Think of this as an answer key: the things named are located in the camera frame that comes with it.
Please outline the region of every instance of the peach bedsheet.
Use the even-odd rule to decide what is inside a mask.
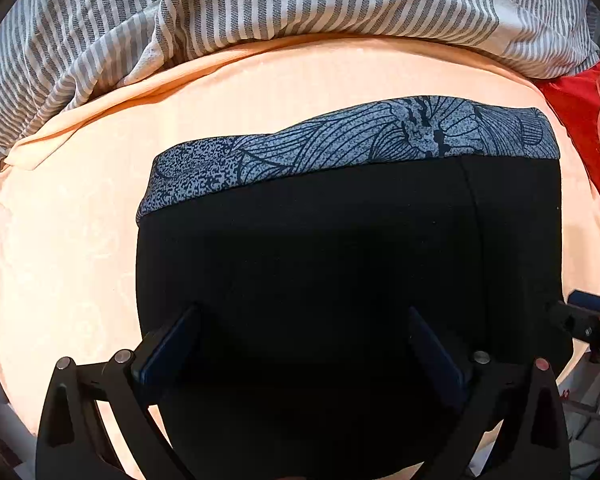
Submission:
[[[59,357],[100,362],[140,341],[134,216],[157,153],[184,140],[267,134],[339,108],[418,94],[547,115],[561,152],[564,291],[600,294],[600,197],[530,82],[478,54],[419,40],[321,35],[237,46],[62,113],[6,159],[0,381],[29,430],[38,430]],[[585,348],[574,350],[559,381]],[[125,469],[141,478],[106,407],[104,419]]]

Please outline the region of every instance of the gray striped fabric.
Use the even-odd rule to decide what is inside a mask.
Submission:
[[[51,117],[241,41],[309,32],[428,38],[526,76],[593,65],[588,0],[18,0],[0,25],[0,152]]]

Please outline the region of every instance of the pillow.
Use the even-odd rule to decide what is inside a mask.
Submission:
[[[600,62],[575,76],[538,82],[600,193]]]
[[[0,158],[64,110],[186,60],[308,32],[478,49],[529,77],[598,60],[588,0],[17,0],[0,24]]]

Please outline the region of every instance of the black plastic mount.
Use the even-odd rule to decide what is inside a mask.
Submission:
[[[104,428],[96,400],[110,403],[120,431],[146,480],[193,480],[147,407],[176,378],[194,347],[199,315],[191,308],[148,334],[135,351],[108,362],[58,361],[46,394],[36,450],[36,478],[129,479]],[[482,474],[489,480],[567,480],[569,449],[564,414],[549,364],[472,364],[467,402],[438,457],[418,480],[460,480],[484,431],[504,423]]]
[[[571,337],[589,343],[592,359],[600,364],[600,296],[574,290],[568,303],[549,306],[548,315]]]

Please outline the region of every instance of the black pants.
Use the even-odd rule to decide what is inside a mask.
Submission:
[[[406,309],[503,362],[570,338],[556,160],[458,156],[282,178],[142,218],[142,333],[202,306],[160,404],[199,480],[380,478],[426,460],[454,418],[406,344]]]

